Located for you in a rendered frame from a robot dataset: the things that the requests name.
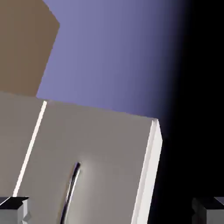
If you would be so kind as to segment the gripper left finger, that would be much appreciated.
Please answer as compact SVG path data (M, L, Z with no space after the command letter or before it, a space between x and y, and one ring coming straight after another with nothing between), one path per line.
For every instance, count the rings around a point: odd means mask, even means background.
M0 224L31 224L29 197L0 197Z

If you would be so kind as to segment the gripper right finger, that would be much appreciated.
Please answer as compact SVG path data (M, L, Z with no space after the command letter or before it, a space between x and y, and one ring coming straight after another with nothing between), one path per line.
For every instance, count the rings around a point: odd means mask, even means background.
M192 224L224 224L224 197L193 198Z

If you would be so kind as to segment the grey painted cabinet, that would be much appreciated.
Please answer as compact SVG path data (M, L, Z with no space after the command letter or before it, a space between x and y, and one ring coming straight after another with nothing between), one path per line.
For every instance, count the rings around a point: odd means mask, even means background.
M55 101L0 92L0 196L21 196L20 186L48 102ZM147 224L154 191L162 136L159 121L151 119L131 224Z

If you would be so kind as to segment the grey drawer front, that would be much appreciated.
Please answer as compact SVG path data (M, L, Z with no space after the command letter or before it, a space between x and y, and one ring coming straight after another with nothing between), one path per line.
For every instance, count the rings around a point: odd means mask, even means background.
M152 119L48 102L20 186L31 224L59 224L76 163L67 224L131 224Z

